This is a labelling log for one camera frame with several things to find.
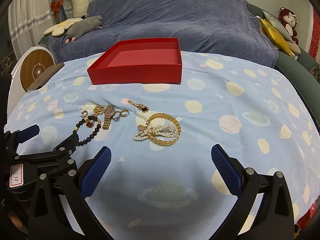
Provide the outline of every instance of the gray plush toy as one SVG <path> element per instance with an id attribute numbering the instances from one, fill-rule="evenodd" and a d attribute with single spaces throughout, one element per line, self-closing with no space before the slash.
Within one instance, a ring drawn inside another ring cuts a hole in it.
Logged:
<path id="1" fill-rule="evenodd" d="M 68 31 L 67 31 L 67 39 L 66 44 L 70 41 L 74 42 L 76 39 L 79 39 L 84 34 L 102 28 L 102 17 L 100 15 L 89 17 L 83 19 L 80 22 L 76 22 Z"/>

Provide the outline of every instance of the wooden disc with lightning logo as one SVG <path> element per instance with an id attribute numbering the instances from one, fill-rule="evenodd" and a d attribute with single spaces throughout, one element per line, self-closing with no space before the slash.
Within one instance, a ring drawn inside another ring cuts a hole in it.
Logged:
<path id="1" fill-rule="evenodd" d="M 43 49 L 33 50 L 26 56 L 21 66 L 20 80 L 23 89 L 27 91 L 38 76 L 52 65 L 54 65 L 53 59 L 47 51 Z"/>

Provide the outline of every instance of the blue gripper pad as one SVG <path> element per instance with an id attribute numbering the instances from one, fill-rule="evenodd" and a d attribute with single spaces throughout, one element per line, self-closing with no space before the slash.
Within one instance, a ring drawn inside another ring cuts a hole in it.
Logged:
<path id="1" fill-rule="evenodd" d="M 211 158 L 230 193 L 239 197 L 242 194 L 242 178 L 230 163 L 227 153 L 216 144 L 212 147 Z"/>
<path id="2" fill-rule="evenodd" d="M 40 132 L 40 128 L 37 124 L 30 126 L 22 131 L 20 131 L 17 135 L 17 142 L 24 143 L 34 136 L 38 135 Z"/>
<path id="3" fill-rule="evenodd" d="M 111 162 L 111 151 L 108 147 L 104 146 L 93 160 L 87 161 L 93 161 L 93 163 L 81 180 L 80 194 L 83 199 L 90 197 L 95 191 Z"/>

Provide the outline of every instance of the red box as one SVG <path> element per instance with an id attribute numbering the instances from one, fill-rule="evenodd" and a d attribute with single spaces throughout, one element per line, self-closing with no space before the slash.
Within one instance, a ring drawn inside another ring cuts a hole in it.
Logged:
<path id="1" fill-rule="evenodd" d="M 121 83 L 180 84 L 182 59 L 177 38 L 119 41 L 87 72 L 93 85 Z"/>

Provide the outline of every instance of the curtain tie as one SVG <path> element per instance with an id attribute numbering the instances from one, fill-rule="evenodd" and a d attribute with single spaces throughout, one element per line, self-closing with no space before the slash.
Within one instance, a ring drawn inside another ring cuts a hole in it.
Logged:
<path id="1" fill-rule="evenodd" d="M 61 5 L 62 5 L 62 0 L 59 0 L 56 3 L 51 2 L 50 8 L 53 10 L 53 17 L 59 14 Z"/>

